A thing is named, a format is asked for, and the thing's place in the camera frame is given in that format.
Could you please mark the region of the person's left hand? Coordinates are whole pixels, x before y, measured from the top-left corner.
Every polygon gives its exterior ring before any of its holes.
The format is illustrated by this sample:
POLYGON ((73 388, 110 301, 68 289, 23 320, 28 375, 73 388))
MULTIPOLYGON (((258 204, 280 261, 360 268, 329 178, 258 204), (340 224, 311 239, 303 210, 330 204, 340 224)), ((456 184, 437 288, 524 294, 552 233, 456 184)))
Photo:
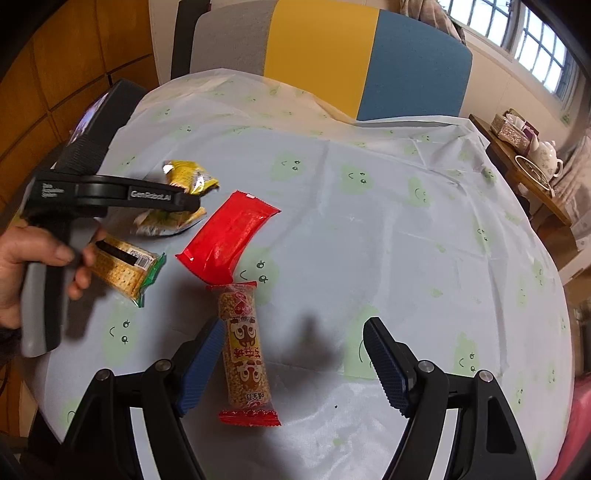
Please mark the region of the person's left hand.
POLYGON ((24 302, 30 295, 42 296, 45 275, 53 267, 73 265, 75 272, 62 288, 72 300, 82 297, 91 284, 91 267, 95 264, 97 241, 106 238, 106 231, 96 222, 91 241, 80 254, 48 230, 20 221, 1 235, 1 326, 18 329, 22 326, 24 302))

